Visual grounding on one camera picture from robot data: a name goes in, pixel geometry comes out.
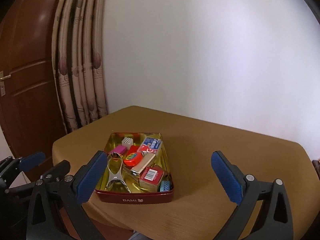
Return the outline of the red gold toffee tin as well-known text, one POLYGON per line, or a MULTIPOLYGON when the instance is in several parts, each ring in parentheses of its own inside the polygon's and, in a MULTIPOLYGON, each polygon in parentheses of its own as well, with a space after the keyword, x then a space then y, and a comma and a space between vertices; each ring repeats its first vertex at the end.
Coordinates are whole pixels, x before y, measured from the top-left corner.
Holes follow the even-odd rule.
POLYGON ((105 189, 108 180, 108 170, 105 169, 103 176, 100 178, 95 192, 99 199, 106 203, 117 203, 117 204, 160 204, 168 203, 172 201, 174 196, 174 184, 170 173, 170 167, 168 162, 168 156, 164 147, 163 137, 161 133, 146 133, 146 132, 113 132, 111 133, 107 144, 105 146, 105 152, 107 156, 108 152, 114 149, 117 145, 121 145, 121 141, 124 137, 130 137, 133 139, 133 145, 140 146, 146 137, 158 138, 162 140, 161 149, 152 165, 162 168, 165 172, 162 180, 169 180, 171 183, 171 190, 168 192, 148 192, 140 188, 139 179, 140 176, 134 176, 130 173, 131 168, 126 167, 123 163, 122 174, 123 178, 131 190, 128 193, 125 189, 120 187, 118 184, 114 184, 111 191, 105 189))

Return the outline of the pink eraser block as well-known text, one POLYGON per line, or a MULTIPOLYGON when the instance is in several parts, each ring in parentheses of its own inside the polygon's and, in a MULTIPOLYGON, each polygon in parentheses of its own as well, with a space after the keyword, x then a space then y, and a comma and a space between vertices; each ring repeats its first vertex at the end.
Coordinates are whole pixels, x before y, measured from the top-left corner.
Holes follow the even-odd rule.
POLYGON ((114 149, 110 150, 108 154, 117 153, 119 155, 124 155, 127 152, 127 148, 123 145, 117 145, 114 149))

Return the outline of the silver metal case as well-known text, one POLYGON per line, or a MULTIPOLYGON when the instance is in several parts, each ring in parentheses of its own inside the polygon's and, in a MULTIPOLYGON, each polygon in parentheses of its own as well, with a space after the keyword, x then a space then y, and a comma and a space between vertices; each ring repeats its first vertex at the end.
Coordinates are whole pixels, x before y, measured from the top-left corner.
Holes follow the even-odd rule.
POLYGON ((143 159, 133 168, 131 168, 130 173, 134 176, 140 176, 146 167, 149 167, 154 163, 156 155, 154 153, 146 153, 143 159))

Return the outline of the clear toothpick box blue label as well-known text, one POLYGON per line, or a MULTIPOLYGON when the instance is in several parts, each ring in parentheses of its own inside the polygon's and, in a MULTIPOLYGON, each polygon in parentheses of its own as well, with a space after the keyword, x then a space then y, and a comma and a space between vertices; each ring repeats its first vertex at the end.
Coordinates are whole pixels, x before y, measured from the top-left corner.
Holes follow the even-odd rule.
POLYGON ((147 153, 158 155, 161 149, 162 140, 158 138, 146 137, 140 144, 137 152, 145 156, 147 153))

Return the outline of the person leg blue jeans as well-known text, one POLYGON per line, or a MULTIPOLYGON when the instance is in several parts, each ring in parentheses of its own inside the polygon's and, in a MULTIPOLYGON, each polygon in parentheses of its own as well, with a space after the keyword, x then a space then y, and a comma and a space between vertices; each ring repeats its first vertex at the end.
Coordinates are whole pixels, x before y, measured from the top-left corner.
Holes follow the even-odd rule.
POLYGON ((152 239, 138 231, 134 231, 132 236, 128 240, 152 240, 152 239))

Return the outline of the red barcode box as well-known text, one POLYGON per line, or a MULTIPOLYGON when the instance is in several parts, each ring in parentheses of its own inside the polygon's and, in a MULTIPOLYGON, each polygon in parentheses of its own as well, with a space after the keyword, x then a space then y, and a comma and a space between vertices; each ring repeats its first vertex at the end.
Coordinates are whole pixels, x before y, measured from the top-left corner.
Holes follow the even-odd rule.
POLYGON ((147 167, 139 179, 140 188, 148 192, 157 192, 164 174, 164 170, 158 166, 147 167))

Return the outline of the small blue tin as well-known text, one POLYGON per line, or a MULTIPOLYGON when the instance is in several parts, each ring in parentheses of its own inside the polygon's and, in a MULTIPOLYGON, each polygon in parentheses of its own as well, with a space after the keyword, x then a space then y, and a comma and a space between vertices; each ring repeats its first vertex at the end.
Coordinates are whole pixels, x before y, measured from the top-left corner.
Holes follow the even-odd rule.
POLYGON ((171 183, 169 180, 161 181, 159 192, 168 192, 171 190, 171 183))

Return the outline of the silver metal tongs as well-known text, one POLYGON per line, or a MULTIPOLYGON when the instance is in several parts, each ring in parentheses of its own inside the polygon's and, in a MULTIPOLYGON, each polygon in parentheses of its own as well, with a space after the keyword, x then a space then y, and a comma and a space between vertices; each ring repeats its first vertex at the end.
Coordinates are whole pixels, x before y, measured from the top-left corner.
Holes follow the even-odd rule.
POLYGON ((123 158, 117 152, 112 152, 107 157, 107 170, 108 170, 108 180, 105 186, 105 189, 111 191, 114 184, 120 185, 128 193, 131 193, 131 190, 127 186, 123 174, 123 158))

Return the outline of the beige patterned curtain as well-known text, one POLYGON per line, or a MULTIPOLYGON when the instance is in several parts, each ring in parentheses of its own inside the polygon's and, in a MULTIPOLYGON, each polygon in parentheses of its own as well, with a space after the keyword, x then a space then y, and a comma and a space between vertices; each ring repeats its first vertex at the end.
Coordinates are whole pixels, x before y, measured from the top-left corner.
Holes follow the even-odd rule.
POLYGON ((66 132, 106 116, 102 59, 105 0, 58 0, 52 68, 66 132))

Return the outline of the red round tape measure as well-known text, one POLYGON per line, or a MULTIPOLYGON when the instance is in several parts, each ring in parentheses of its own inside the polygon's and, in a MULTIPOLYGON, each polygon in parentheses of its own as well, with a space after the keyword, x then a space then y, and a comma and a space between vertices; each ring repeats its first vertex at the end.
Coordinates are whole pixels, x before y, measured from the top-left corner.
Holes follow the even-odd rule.
POLYGON ((126 167, 132 168, 136 166, 142 159, 143 155, 138 152, 139 146, 132 145, 124 157, 123 163, 126 167))

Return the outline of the white cube charger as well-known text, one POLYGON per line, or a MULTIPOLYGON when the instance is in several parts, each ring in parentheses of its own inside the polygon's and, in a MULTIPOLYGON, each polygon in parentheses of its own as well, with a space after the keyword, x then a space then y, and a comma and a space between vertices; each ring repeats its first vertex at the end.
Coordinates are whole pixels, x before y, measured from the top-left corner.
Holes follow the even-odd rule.
POLYGON ((121 141, 121 145, 129 149, 133 145, 133 139, 130 137, 124 137, 121 141))

